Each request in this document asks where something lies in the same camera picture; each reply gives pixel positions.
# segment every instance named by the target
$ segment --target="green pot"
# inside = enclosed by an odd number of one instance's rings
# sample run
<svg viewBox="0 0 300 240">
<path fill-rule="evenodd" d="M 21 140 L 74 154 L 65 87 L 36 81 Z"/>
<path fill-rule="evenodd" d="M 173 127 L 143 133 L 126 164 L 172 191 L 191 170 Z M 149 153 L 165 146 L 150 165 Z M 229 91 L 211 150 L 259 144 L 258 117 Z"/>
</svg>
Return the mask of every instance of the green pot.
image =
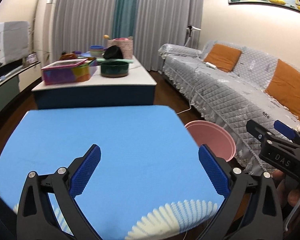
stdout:
<svg viewBox="0 0 300 240">
<path fill-rule="evenodd" d="M 104 77 L 124 77 L 129 72 L 129 63 L 121 61 L 111 61 L 101 63 L 101 76 Z"/>
</svg>

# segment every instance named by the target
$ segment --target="white tower air conditioner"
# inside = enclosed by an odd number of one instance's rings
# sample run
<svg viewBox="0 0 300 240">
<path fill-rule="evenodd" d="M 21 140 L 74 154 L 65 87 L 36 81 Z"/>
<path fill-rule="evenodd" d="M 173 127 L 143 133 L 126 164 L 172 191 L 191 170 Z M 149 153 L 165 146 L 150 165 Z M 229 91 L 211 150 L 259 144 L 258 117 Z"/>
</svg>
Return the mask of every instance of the white tower air conditioner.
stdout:
<svg viewBox="0 0 300 240">
<path fill-rule="evenodd" d="M 34 20 L 34 51 L 41 67 L 51 64 L 53 59 L 53 19 L 57 0 L 39 0 Z"/>
</svg>

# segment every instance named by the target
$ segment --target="wall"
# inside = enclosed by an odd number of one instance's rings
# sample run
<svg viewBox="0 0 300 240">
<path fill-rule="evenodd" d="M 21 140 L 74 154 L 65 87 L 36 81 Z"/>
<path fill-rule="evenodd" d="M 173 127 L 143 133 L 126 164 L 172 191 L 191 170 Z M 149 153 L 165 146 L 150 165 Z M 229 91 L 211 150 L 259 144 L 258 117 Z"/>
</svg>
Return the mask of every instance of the wall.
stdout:
<svg viewBox="0 0 300 240">
<path fill-rule="evenodd" d="M 300 68 L 300 13 L 276 6 L 203 0 L 199 49 L 209 40 L 270 53 Z"/>
<path fill-rule="evenodd" d="M 38 0 L 2 0 L 0 3 L 0 22 L 28 21 L 33 30 L 33 19 Z"/>
</svg>

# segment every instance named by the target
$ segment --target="gray sofa cover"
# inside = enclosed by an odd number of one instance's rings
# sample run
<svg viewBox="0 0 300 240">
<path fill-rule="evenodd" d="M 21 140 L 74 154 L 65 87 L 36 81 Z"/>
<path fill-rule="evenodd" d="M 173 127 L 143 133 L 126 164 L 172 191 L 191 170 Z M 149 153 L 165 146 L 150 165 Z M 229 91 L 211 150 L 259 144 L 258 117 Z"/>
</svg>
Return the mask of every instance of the gray sofa cover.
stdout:
<svg viewBox="0 0 300 240">
<path fill-rule="evenodd" d="M 202 62 L 216 43 L 242 51 L 232 72 L 214 70 Z M 234 138 L 235 158 L 245 171 L 254 175 L 263 171 L 272 173 L 274 168 L 258 157 L 260 143 L 247 132 L 245 125 L 254 119 L 282 138 L 285 137 L 273 128 L 276 120 L 300 131 L 298 118 L 264 93 L 274 75 L 278 58 L 221 41 L 208 42 L 203 51 L 165 44 L 159 53 L 165 60 L 162 71 L 179 92 L 190 100 L 202 117 L 222 126 Z"/>
</svg>

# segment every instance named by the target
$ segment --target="gray curtain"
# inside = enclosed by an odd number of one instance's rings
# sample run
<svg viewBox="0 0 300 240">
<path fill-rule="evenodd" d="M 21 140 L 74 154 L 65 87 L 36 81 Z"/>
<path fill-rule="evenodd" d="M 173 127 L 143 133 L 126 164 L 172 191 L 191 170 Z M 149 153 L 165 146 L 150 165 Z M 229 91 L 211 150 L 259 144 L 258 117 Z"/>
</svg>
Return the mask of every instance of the gray curtain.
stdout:
<svg viewBox="0 0 300 240">
<path fill-rule="evenodd" d="M 188 24 L 201 26 L 203 0 L 138 0 L 134 54 L 147 70 L 161 70 L 158 49 L 184 45 Z M 197 48 L 199 34 L 188 47 Z"/>
<path fill-rule="evenodd" d="M 54 56 L 62 51 L 86 52 L 111 35 L 116 0 L 58 0 L 54 19 Z"/>
</svg>

